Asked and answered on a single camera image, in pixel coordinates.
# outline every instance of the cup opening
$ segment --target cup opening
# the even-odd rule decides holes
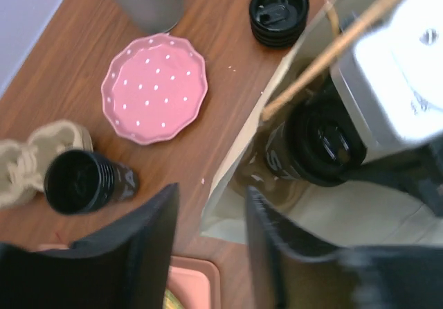
[[[53,209],[74,214],[94,203],[100,191],[100,170],[91,154],[69,150],[50,165],[44,183],[44,193]]]

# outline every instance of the stack of black lids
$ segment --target stack of black lids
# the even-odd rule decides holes
[[[252,33],[265,46],[288,48],[304,31],[308,12],[309,0],[251,0]]]

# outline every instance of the yellow object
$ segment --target yellow object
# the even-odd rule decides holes
[[[163,309],[184,309],[184,307],[170,290],[166,290],[165,299],[163,300]]]

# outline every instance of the wood grain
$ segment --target wood grain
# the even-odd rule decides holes
[[[114,134],[102,115],[100,84],[113,56],[143,33],[112,0],[64,0],[0,100],[0,139],[25,140],[36,127],[68,118],[88,128],[96,150],[131,166],[141,189],[131,202],[75,217],[56,214],[39,195],[0,212],[0,240],[29,249],[57,236],[70,242],[179,182],[174,254],[218,266],[223,308],[254,308],[246,246],[199,237],[199,221],[218,165],[285,52],[255,41],[249,0],[185,2],[185,17],[172,34],[188,38],[206,58],[209,92],[199,118],[175,139],[142,147]],[[323,3],[311,0],[311,17]]]

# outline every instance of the paper bag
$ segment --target paper bag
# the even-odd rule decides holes
[[[341,19],[360,15],[374,0],[329,0]],[[246,185],[242,173],[254,166],[261,191],[280,212],[313,234],[336,245],[443,243],[443,226],[417,199],[404,193],[361,182],[323,188],[302,180],[274,179],[264,165],[267,130],[273,120],[259,125],[264,106],[286,89],[297,75],[333,40],[332,29],[321,10],[300,39],[282,59],[266,89],[216,172],[201,217],[201,234],[246,243],[244,205]],[[288,107],[274,120],[284,116]]]

